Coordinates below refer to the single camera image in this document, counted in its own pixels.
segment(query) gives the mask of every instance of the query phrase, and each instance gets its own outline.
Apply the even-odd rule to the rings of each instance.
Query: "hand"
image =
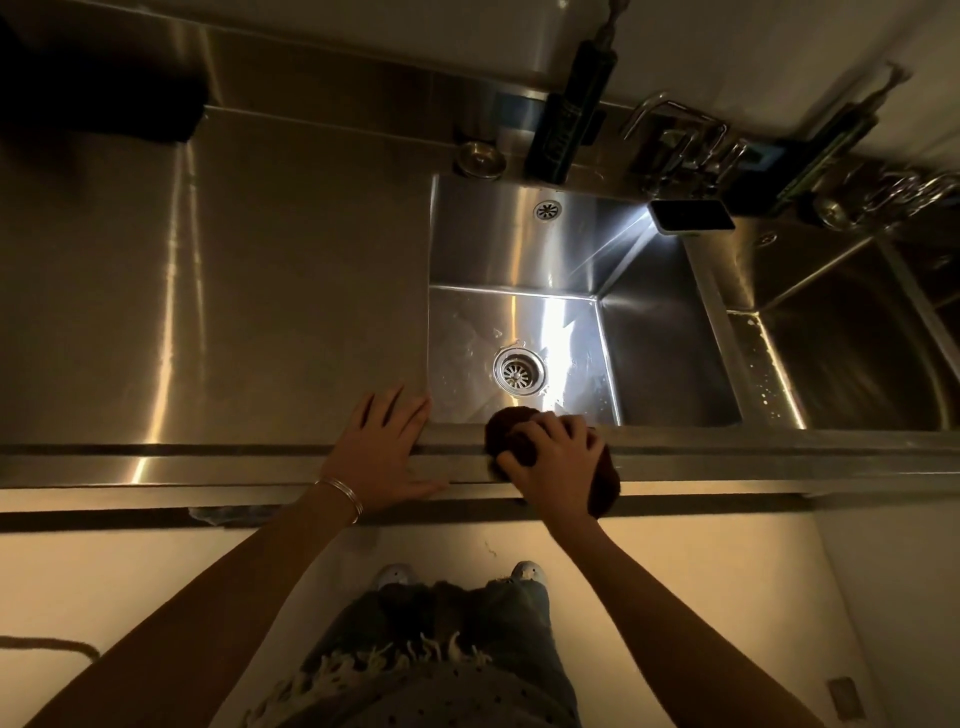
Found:
[[[428,497],[447,485],[412,480],[407,472],[410,449],[430,416],[431,400],[416,397],[399,404],[402,391],[403,385],[399,385],[382,394],[365,395],[320,470],[321,477],[334,477],[348,485],[365,512]]]
[[[564,416],[561,422],[553,412],[544,412],[512,431],[530,438],[537,449],[537,463],[525,468],[509,450],[501,452],[496,463],[547,528],[554,531],[592,522],[587,500],[604,443],[587,428],[584,418]]]

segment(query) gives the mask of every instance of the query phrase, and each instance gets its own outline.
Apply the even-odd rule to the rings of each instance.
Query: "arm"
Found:
[[[321,471],[347,483],[365,510],[444,486],[410,482],[407,459],[430,401],[394,407],[400,389],[357,405]],[[28,728],[208,725],[303,572],[355,515],[339,490],[313,486],[82,672]]]
[[[517,426],[537,448],[532,468],[509,452],[497,463],[600,597],[674,723],[823,728],[803,703],[697,617],[588,515],[590,483],[604,444],[583,418],[564,420],[566,427],[546,413]]]

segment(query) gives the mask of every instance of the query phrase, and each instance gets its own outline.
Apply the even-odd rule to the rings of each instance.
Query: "person's left hand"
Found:
[[[402,391],[401,384],[378,395],[365,395],[320,470],[320,477],[348,485],[364,512],[429,497],[447,485],[413,480],[407,472],[410,449],[430,416],[431,399],[416,397],[398,403]]]

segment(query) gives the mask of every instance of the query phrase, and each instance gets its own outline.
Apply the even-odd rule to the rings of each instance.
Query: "person's right hand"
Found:
[[[501,452],[496,463],[547,528],[553,531],[592,521],[587,500],[604,443],[584,418],[564,416],[561,422],[553,412],[544,412],[515,426],[513,432],[530,438],[537,449],[537,463],[525,468],[509,450]]]

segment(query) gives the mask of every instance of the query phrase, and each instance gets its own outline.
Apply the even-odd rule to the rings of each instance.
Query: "brown sponge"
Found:
[[[496,465],[496,456],[508,449],[514,454],[520,465],[531,467],[537,462],[537,449],[530,439],[521,432],[511,432],[515,425],[525,423],[540,411],[533,407],[506,407],[494,414],[487,422],[484,430],[484,448],[494,459],[497,473],[507,479],[499,466]],[[620,495],[620,476],[613,466],[610,457],[610,448],[604,447],[597,461],[596,471],[593,473],[593,483],[590,485],[590,495],[587,501],[587,510],[595,519],[605,515],[613,506],[613,502]]]

